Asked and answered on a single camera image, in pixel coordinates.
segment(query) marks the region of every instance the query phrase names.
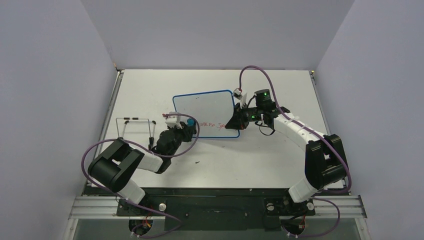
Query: white table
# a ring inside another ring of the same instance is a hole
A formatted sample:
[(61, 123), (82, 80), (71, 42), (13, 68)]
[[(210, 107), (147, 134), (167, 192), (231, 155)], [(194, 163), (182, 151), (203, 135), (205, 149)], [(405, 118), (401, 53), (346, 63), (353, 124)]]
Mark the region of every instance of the white table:
[[(317, 96), (308, 71), (268, 70), (281, 106), (315, 130), (326, 133)], [(139, 117), (157, 122), (155, 141), (166, 129), (163, 113), (174, 111), (175, 95), (234, 90), (239, 70), (126, 69), (123, 74), (106, 139), (117, 138), (116, 118)], [(249, 92), (269, 89), (261, 72), (246, 70), (242, 88)], [(124, 121), (119, 122), (119, 129)], [(147, 147), (146, 124), (127, 125), (125, 139)], [(181, 145), (182, 152), (190, 143)], [(140, 187), (153, 188), (290, 188), (305, 176), (305, 153), (284, 135), (262, 135), (250, 124), (235, 139), (199, 139), (185, 155), (172, 159), (162, 174), (137, 169), (132, 179)], [(331, 188), (342, 188), (341, 181)]]

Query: blue frame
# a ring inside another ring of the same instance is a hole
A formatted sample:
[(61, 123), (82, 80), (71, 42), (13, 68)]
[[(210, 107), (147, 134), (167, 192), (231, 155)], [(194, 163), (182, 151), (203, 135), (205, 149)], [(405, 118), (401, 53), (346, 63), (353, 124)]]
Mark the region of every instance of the blue frame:
[[(175, 109), (175, 112), (177, 111), (177, 108), (175, 107), (175, 101), (174, 99), (176, 97), (184, 97), (184, 96), (192, 96), (192, 95), (202, 95), (202, 94), (213, 94), (213, 93), (222, 93), (222, 92), (229, 92), (229, 94), (231, 95), (231, 100), (232, 100), (232, 106), (236, 106), (236, 104), (234, 103), (234, 97), (233, 97), (233, 92), (230, 90), (218, 90), (218, 91), (205, 91), (205, 92), (197, 92), (197, 93), (190, 93), (190, 94), (182, 94), (182, 95), (175, 95), (172, 97), (172, 103), (173, 103), (173, 109)], [(200, 139), (236, 139), (238, 137), (240, 137), (240, 130), (237, 130), (238, 135), (237, 136), (199, 136)]]

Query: gray wall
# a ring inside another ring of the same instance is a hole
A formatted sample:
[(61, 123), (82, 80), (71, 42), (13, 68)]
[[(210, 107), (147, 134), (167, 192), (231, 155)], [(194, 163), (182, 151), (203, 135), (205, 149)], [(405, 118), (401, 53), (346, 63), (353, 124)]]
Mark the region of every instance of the gray wall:
[(122, 69), (312, 70), (354, 0), (81, 0)]
[(1, 239), (62, 237), (115, 78), (79, 0), (1, 2)]
[(316, 70), (373, 239), (424, 236), (424, 1), (356, 0)]

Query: red handwriting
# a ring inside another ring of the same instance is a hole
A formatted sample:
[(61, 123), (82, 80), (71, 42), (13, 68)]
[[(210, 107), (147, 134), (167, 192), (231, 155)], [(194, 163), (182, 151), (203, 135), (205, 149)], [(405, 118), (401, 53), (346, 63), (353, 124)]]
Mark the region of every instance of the red handwriting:
[(201, 127), (209, 127), (209, 128), (217, 128), (219, 130), (221, 130), (222, 128), (225, 128), (225, 124), (223, 124), (223, 123), (218, 123), (218, 125), (216, 125), (215, 123), (212, 123), (212, 122), (202, 122), (200, 124), (200, 126)]

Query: blue cap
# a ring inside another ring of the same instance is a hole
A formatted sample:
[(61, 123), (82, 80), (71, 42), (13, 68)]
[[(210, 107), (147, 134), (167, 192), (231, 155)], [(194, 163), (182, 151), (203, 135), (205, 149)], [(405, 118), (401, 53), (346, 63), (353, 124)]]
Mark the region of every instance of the blue cap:
[(191, 118), (187, 119), (187, 125), (188, 126), (193, 126), (195, 124), (195, 121)]

